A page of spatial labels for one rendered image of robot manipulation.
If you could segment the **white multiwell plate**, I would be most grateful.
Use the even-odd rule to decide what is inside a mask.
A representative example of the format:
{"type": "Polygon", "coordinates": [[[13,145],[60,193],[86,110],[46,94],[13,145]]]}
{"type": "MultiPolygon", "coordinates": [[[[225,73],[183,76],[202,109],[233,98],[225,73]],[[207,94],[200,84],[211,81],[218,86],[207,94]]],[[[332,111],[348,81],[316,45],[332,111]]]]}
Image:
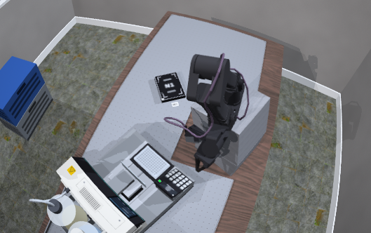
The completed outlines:
{"type": "Polygon", "coordinates": [[[155,179],[170,167],[170,164],[155,153],[148,145],[134,157],[134,160],[155,179]]]}

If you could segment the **translucent bottle with dark grey cap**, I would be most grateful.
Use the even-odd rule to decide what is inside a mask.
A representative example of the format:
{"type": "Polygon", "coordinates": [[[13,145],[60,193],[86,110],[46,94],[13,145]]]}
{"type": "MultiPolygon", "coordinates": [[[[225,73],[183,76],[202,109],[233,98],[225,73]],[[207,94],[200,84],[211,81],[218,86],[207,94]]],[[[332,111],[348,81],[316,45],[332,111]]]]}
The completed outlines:
{"type": "Polygon", "coordinates": [[[55,206],[51,206],[50,204],[47,206],[48,217],[54,224],[69,230],[75,222],[89,221],[89,217],[82,207],[66,195],[58,200],[54,199],[58,196],[60,196],[60,194],[55,195],[49,201],[55,206]]]}

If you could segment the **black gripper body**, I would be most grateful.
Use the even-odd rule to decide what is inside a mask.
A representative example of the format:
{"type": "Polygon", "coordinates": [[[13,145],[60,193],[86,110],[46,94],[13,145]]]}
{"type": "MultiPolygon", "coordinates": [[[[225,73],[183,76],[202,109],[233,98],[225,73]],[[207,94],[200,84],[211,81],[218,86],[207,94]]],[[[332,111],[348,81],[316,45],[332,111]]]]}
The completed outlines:
{"type": "Polygon", "coordinates": [[[218,154],[215,156],[215,157],[207,157],[207,156],[203,156],[201,155],[200,153],[196,152],[194,157],[195,158],[199,158],[200,160],[203,161],[203,166],[205,168],[208,168],[213,162],[215,162],[215,159],[221,154],[221,152],[218,152],[218,154]]]}

